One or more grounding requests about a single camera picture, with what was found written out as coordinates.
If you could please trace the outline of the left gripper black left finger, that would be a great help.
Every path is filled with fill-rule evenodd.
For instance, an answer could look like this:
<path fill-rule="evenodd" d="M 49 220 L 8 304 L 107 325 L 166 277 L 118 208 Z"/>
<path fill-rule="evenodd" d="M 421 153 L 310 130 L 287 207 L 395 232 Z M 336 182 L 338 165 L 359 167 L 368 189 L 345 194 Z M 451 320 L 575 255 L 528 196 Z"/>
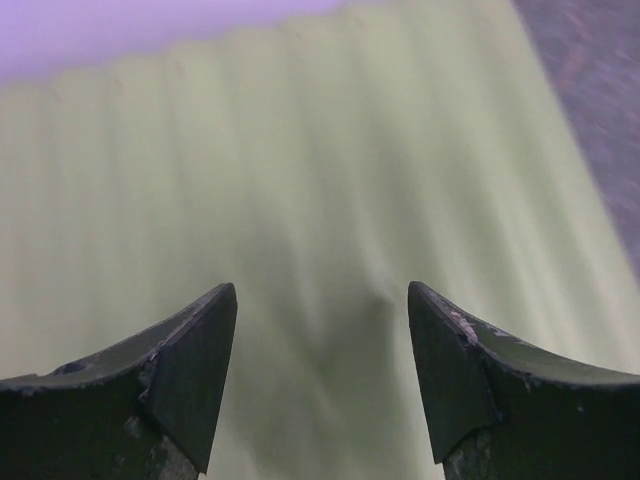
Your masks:
<path fill-rule="evenodd" d="M 1 383 L 5 479 L 195 479 L 209 466 L 236 325 L 215 287 L 46 375 Z"/>

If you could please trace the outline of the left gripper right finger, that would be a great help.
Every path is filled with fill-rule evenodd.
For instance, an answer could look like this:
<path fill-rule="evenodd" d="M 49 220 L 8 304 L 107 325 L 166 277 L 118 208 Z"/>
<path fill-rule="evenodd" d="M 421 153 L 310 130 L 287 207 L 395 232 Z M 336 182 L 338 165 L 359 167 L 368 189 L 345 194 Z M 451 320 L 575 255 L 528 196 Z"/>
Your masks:
<path fill-rule="evenodd" d="M 635 479 L 639 379 L 551 353 L 408 288 L 434 461 L 449 479 Z"/>

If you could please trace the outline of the green suitcase blue lining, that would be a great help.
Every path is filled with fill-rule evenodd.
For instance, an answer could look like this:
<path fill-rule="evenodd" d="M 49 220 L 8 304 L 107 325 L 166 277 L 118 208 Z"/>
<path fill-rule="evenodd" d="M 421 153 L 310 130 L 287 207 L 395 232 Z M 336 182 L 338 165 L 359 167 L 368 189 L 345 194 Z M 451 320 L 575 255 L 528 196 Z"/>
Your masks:
<path fill-rule="evenodd" d="M 636 280 L 509 2 L 2 3 L 3 375 L 231 282 L 212 477 L 438 479 L 413 280 L 639 369 Z"/>

